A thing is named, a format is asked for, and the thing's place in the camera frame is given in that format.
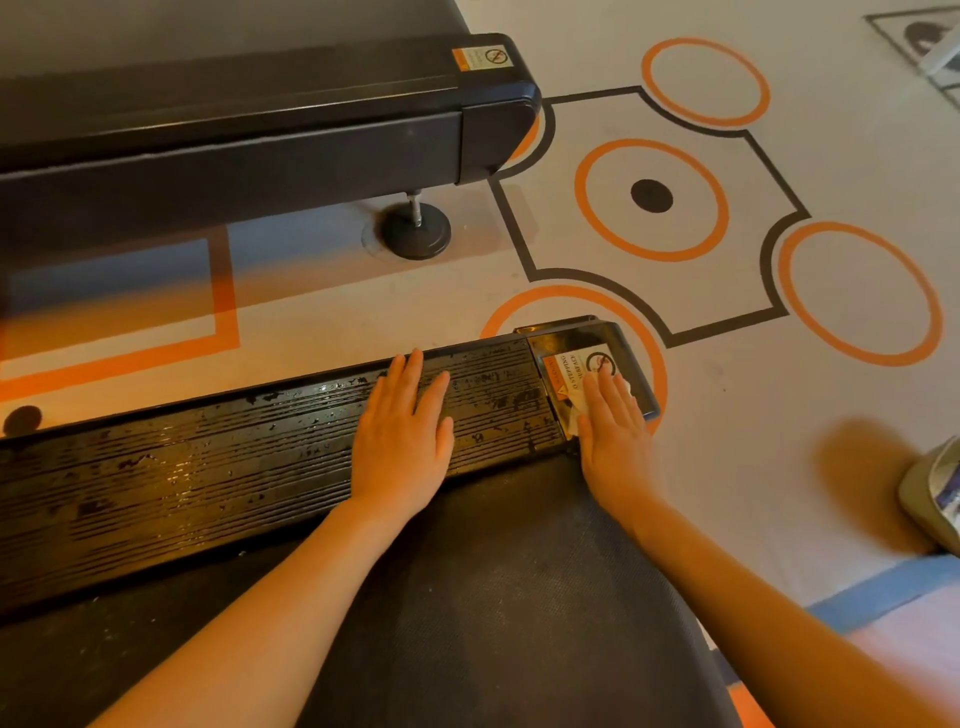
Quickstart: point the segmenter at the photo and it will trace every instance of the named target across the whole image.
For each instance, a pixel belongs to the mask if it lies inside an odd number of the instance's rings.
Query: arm
[[[855,646],[754,576],[658,495],[643,415],[620,375],[585,379],[588,486],[670,580],[775,725],[946,726]]]
[[[453,451],[449,374],[414,413],[423,354],[394,359],[353,442],[350,499],[93,728],[293,726],[367,573],[434,496]]]

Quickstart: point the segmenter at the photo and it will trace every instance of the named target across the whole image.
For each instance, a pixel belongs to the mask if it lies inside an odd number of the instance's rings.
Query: forearm
[[[293,726],[350,603],[402,523],[349,500],[95,723]]]
[[[855,646],[662,503],[628,524],[779,728],[948,725]]]

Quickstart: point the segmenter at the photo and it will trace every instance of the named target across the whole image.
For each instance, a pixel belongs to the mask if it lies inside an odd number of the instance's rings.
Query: hand
[[[450,374],[433,380],[414,412],[422,371],[422,352],[414,349],[409,361],[398,354],[373,386],[353,438],[350,500],[396,517],[400,527],[440,489],[453,452],[453,420],[437,427]]]
[[[577,420],[584,477],[597,502],[625,530],[660,503],[660,471],[643,413],[627,382],[605,362],[584,377],[589,415]]]

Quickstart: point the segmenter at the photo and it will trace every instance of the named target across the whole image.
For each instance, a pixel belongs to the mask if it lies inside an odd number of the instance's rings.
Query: orange circle
[[[757,102],[754,110],[750,111],[750,113],[745,113],[743,116],[706,116],[702,113],[697,113],[692,109],[688,109],[687,107],[683,107],[680,104],[671,101],[670,98],[663,93],[663,91],[657,85],[657,82],[654,81],[654,59],[660,54],[661,51],[665,51],[667,48],[672,48],[677,45],[700,45],[705,48],[711,48],[714,51],[719,51],[725,56],[730,56],[735,61],[739,61],[744,68],[750,71],[750,74],[754,77],[757,85],[760,87],[760,100]],[[647,51],[643,56],[641,73],[643,75],[643,82],[647,85],[647,88],[650,89],[650,93],[656,96],[657,100],[662,105],[674,113],[684,116],[690,121],[698,121],[702,124],[710,124],[714,127],[745,127],[747,124],[757,121],[757,119],[766,113],[767,109],[770,108],[770,85],[767,84],[767,80],[763,77],[763,74],[760,73],[759,69],[757,69],[755,65],[750,63],[745,57],[741,56],[732,48],[728,48],[727,46],[721,45],[713,40],[706,40],[700,37],[675,37],[669,40],[661,41]]]
[[[596,303],[603,306],[614,316],[619,316],[627,325],[634,330],[634,333],[640,338],[643,349],[650,357],[650,366],[653,368],[653,387],[654,397],[660,403],[660,416],[651,422],[648,427],[650,434],[657,431],[660,423],[663,421],[663,415],[666,412],[666,362],[663,360],[663,354],[660,347],[657,346],[657,340],[647,327],[640,321],[636,314],[627,306],[619,301],[615,301],[589,288],[581,288],[578,285],[544,285],[540,288],[531,288],[529,291],[517,294],[509,301],[497,308],[490,317],[483,330],[480,332],[481,339],[489,339],[500,332],[507,319],[513,316],[523,306],[529,305],[543,299],[570,298],[580,299],[590,303]]]
[[[523,157],[527,153],[527,150],[533,146],[533,143],[537,140],[537,132],[540,130],[540,115],[537,114],[534,117],[534,125],[530,127],[530,131],[527,132],[527,135],[523,137],[523,140],[520,142],[519,146],[514,150],[514,153],[510,155],[510,158],[507,161],[514,161]]]
[[[861,240],[866,240],[869,243],[879,246],[879,248],[892,255],[906,268],[907,272],[913,277],[913,280],[915,280],[918,285],[920,285],[921,290],[924,291],[926,306],[930,312],[929,329],[920,344],[908,352],[868,352],[865,349],[859,349],[853,344],[848,344],[846,341],[834,336],[810,315],[810,312],[807,311],[806,307],[801,303],[800,297],[797,295],[797,290],[794,288],[793,280],[790,278],[790,263],[793,260],[793,254],[794,251],[797,250],[797,246],[811,235],[816,235],[819,232],[846,232],[850,235],[855,235]],[[790,305],[793,306],[794,313],[796,313],[797,316],[800,317],[800,320],[803,321],[811,331],[817,334],[817,336],[847,356],[852,356],[854,359],[865,361],[868,364],[878,364],[883,367],[906,367],[926,359],[936,351],[937,346],[940,344],[940,337],[944,332],[944,314],[940,308],[940,301],[937,299],[937,292],[933,290],[930,281],[926,279],[924,272],[920,270],[916,263],[879,235],[874,235],[872,232],[865,231],[855,225],[847,225],[846,223],[825,222],[804,225],[790,233],[790,236],[783,243],[783,248],[780,250],[778,274],[780,275],[780,287],[783,289],[783,296],[789,301]]]
[[[624,240],[600,222],[600,218],[596,216],[593,207],[590,206],[590,200],[587,197],[587,176],[590,173],[590,168],[597,159],[623,147],[648,147],[665,152],[685,162],[688,166],[692,167],[697,174],[704,178],[710,186],[710,190],[713,192],[713,198],[717,203],[717,222],[703,242],[692,248],[684,248],[681,251],[652,251],[649,248],[641,248],[634,243]],[[723,187],[720,186],[720,182],[713,176],[713,173],[698,159],[691,157],[683,150],[671,147],[669,144],[664,144],[661,141],[652,141],[651,139],[616,139],[616,141],[608,141],[606,144],[601,144],[584,157],[584,160],[580,162],[580,166],[577,167],[577,173],[573,178],[573,194],[577,199],[577,206],[580,208],[580,211],[584,213],[587,222],[589,222],[590,226],[597,231],[601,237],[607,240],[607,242],[613,243],[617,248],[631,255],[643,257],[648,260],[659,260],[663,263],[677,263],[682,260],[692,260],[695,257],[706,255],[720,244],[723,236],[727,234],[727,225],[730,223],[730,206],[727,204],[727,195],[724,193]]]

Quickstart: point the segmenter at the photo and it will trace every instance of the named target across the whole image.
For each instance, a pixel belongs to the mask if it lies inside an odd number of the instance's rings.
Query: finger
[[[376,384],[373,386],[370,396],[367,398],[367,406],[363,411],[368,418],[373,417],[376,414],[376,406],[380,402],[380,398],[383,396],[383,385],[385,382],[386,378],[383,376],[378,376],[376,378]]]
[[[613,378],[613,384],[616,385],[616,391],[623,400],[623,406],[627,408],[630,421],[634,424],[634,427],[643,429],[647,424],[643,419],[643,413],[640,412],[640,406],[636,403],[636,397],[631,395],[630,390],[627,388],[627,380],[623,378],[622,374],[617,372]]]
[[[440,419],[440,411],[444,408],[444,396],[449,383],[450,372],[440,372],[420,397],[416,417],[424,427],[429,428],[430,432],[437,429],[437,421]]]
[[[597,375],[594,372],[587,372],[584,376],[584,398],[587,400],[587,410],[590,424],[593,425],[592,432],[603,434],[613,427],[613,415],[610,408],[600,394],[600,385],[597,382]]]
[[[406,361],[406,357],[399,353],[394,357],[394,360],[390,362],[386,379],[383,382],[383,391],[380,393],[380,401],[377,403],[377,406],[383,409],[390,408],[390,404],[394,400],[396,383],[399,381],[400,375],[403,374],[403,365]]]
[[[605,361],[603,366],[600,367],[600,374],[597,379],[600,385],[600,394],[603,395],[604,401],[610,408],[613,421],[621,427],[629,427],[632,424],[630,415],[627,413],[627,408],[623,406],[623,399],[620,398],[620,393],[616,391],[616,385],[613,384],[609,362]]]
[[[453,455],[453,418],[444,417],[437,427],[437,467],[443,468],[444,473],[450,467],[450,457]]]
[[[593,464],[593,425],[587,415],[577,418],[577,429],[580,432],[580,463],[586,474]]]
[[[391,408],[395,412],[406,415],[414,413],[414,404],[417,403],[417,387],[420,385],[420,375],[423,373],[423,352],[414,349],[407,357],[407,366],[396,382]]]

